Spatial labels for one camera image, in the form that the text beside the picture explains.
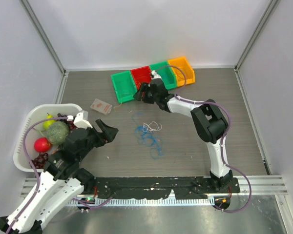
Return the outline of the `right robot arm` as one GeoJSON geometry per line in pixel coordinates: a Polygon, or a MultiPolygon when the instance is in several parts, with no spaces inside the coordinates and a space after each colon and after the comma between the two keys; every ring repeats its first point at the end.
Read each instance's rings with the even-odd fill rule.
{"type": "Polygon", "coordinates": [[[225,147],[229,124],[212,99],[202,102],[170,94],[160,78],[150,83],[143,82],[133,98],[148,104],[155,103],[163,111],[192,118],[198,136],[207,144],[211,188],[220,193],[228,187],[233,178],[225,147]]]}

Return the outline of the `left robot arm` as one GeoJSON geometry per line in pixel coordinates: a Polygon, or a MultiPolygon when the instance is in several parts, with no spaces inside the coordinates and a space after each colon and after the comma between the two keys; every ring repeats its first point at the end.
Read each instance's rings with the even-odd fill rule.
{"type": "Polygon", "coordinates": [[[76,128],[63,147],[49,157],[35,187],[9,216],[0,217],[0,230],[6,234],[40,234],[49,221],[77,195],[94,190],[95,176],[79,165],[93,148],[114,140],[117,128],[96,120],[98,132],[87,120],[75,120],[76,128]]]}

